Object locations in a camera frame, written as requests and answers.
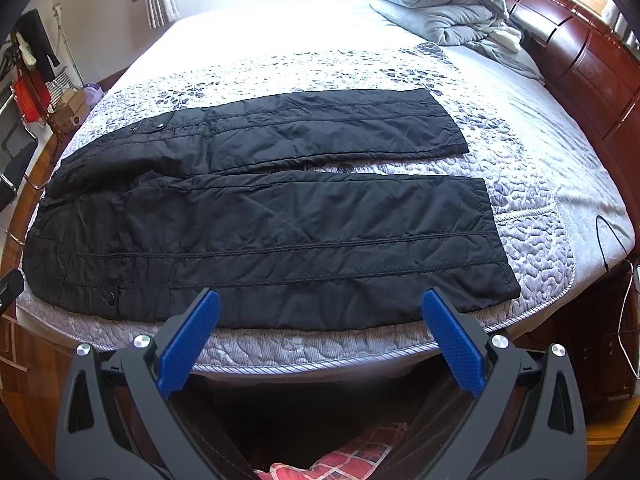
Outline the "black pants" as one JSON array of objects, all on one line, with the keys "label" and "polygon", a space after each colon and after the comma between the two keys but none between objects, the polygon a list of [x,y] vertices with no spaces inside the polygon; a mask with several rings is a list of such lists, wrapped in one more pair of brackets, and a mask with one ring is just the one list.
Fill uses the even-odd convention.
[{"label": "black pants", "polygon": [[365,330],[521,292],[485,182],[336,172],[468,144],[431,93],[330,90],[177,110],[104,134],[55,171],[23,270],[40,300],[162,322],[204,288],[225,328]]}]

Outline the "black metal chair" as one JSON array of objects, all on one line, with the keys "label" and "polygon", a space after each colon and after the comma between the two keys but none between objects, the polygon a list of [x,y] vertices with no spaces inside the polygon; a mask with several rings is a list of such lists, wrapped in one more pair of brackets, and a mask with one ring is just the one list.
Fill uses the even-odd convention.
[{"label": "black metal chair", "polygon": [[38,144],[38,138],[25,126],[14,96],[7,94],[1,102],[1,209],[17,196]]}]

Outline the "red plaid cloth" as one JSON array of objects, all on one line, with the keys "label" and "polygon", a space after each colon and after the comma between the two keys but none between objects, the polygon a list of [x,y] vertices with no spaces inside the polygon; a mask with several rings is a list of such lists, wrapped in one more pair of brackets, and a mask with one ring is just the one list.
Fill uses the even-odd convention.
[{"label": "red plaid cloth", "polygon": [[266,471],[256,470],[255,474],[259,479],[272,480],[367,479],[392,452],[408,428],[405,422],[381,424],[323,455],[306,469],[273,463]]}]

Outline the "grey patterned quilted bedspread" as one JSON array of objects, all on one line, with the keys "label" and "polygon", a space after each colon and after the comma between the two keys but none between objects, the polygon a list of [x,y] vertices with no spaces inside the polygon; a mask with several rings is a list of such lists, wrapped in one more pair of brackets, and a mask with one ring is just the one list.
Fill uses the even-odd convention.
[{"label": "grey patterned quilted bedspread", "polygon": [[[213,13],[185,18],[99,102],[62,161],[104,134],[177,110],[285,93],[414,89],[430,92],[446,110],[468,151],[423,162],[337,162],[333,170],[485,182],[521,292],[473,311],[483,325],[518,325],[566,304],[634,246],[634,228],[608,170],[543,86],[475,53],[416,38],[369,11],[308,20],[274,14],[252,29]],[[28,283],[17,317],[60,346],[88,341],[102,350],[153,333],[161,323],[55,307]],[[218,376],[314,374],[420,360],[434,350],[421,313],[414,322],[365,330],[225,328],[219,321],[196,369]]]}]

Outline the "cardboard box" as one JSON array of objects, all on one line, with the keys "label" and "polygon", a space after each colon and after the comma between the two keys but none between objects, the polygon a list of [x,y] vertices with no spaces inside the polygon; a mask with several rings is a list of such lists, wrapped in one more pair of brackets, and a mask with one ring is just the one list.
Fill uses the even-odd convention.
[{"label": "cardboard box", "polygon": [[90,106],[82,89],[68,89],[56,102],[51,116],[59,132],[69,133],[79,128],[90,113]]}]

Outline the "coat rack with clothes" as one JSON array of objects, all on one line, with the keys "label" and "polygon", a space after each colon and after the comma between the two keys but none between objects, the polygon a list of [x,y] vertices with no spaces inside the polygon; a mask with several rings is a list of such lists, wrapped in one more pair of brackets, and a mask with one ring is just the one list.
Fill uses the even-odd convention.
[{"label": "coat rack with clothes", "polygon": [[47,115],[52,100],[47,84],[54,81],[54,69],[60,61],[37,9],[20,16],[13,38],[17,45],[17,64],[12,90],[18,108],[30,124]]}]

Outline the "purple round object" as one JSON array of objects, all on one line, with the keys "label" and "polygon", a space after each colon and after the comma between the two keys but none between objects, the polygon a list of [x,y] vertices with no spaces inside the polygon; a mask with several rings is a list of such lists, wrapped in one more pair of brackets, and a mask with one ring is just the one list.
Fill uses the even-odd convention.
[{"label": "purple round object", "polygon": [[96,82],[88,82],[82,87],[85,100],[90,107],[96,106],[104,97],[104,90]]}]

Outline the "dark red wooden headboard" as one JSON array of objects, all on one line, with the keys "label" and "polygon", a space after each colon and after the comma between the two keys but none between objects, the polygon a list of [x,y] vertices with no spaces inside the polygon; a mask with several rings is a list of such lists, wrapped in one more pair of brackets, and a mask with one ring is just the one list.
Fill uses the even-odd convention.
[{"label": "dark red wooden headboard", "polygon": [[639,61],[572,0],[506,0],[552,96],[596,150],[630,214],[639,213]]}]

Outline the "folded grey duvet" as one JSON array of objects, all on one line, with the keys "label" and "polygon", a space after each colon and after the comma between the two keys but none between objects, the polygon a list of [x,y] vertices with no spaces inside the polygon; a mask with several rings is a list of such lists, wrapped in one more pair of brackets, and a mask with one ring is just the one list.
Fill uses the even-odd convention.
[{"label": "folded grey duvet", "polygon": [[523,47],[506,0],[370,0],[370,7],[439,47],[466,47],[538,82],[544,76]]}]

